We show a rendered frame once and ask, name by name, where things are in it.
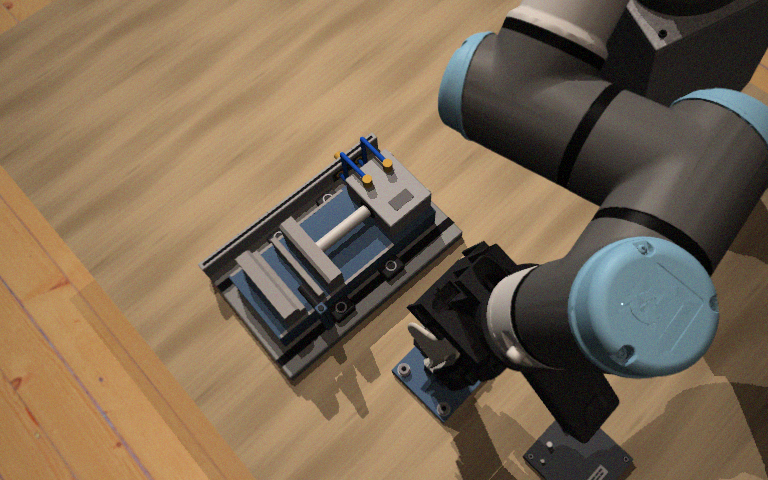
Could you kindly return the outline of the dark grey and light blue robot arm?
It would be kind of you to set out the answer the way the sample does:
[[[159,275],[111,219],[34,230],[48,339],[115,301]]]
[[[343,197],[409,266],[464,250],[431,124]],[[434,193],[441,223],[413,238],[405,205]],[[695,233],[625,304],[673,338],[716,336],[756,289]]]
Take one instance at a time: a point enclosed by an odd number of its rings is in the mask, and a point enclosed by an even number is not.
[[[465,139],[600,206],[564,258],[506,276],[487,306],[512,363],[555,369],[521,373],[581,443],[620,403],[604,374],[669,376],[707,352],[710,277],[768,189],[759,100],[714,88],[668,108],[598,78],[629,1],[522,0],[462,43],[438,94]]]

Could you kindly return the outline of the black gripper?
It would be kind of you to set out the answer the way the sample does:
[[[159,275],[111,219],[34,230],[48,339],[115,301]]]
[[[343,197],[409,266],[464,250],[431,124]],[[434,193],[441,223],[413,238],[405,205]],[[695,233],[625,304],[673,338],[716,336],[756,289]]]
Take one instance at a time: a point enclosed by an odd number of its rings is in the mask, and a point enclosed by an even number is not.
[[[540,264],[517,265],[497,243],[487,247],[482,241],[464,250],[465,257],[407,306],[432,333],[416,323],[408,324],[408,331],[428,356],[424,365],[440,381],[446,376],[441,382],[451,391],[474,386],[478,380],[492,380],[506,368],[525,373],[554,370],[514,364],[493,342],[487,325],[487,306],[493,289],[504,277]]]

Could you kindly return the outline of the grey flat bar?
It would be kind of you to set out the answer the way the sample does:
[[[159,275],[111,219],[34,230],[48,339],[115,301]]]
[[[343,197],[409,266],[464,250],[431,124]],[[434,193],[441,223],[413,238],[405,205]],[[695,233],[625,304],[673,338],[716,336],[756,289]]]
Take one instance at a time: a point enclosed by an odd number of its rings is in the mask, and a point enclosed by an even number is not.
[[[294,304],[299,308],[302,315],[307,313],[307,309],[305,306],[300,302],[300,300],[294,295],[294,293],[289,289],[289,287],[283,282],[283,280],[277,275],[277,273],[271,268],[271,266],[266,262],[266,260],[260,255],[258,251],[255,251],[252,253],[256,259],[262,264],[262,266],[267,270],[267,272],[273,277],[273,279],[278,283],[278,285],[283,289],[283,291],[289,296],[289,298],[294,302]]]
[[[302,268],[302,266],[295,260],[295,258],[288,252],[288,250],[281,244],[281,242],[273,237],[271,243],[276,250],[283,256],[283,258],[289,263],[289,265],[296,271],[296,273],[302,278],[302,280],[309,286],[309,288],[315,293],[315,295],[323,300],[326,296],[322,289],[315,283],[315,281],[308,275],[308,273]]]

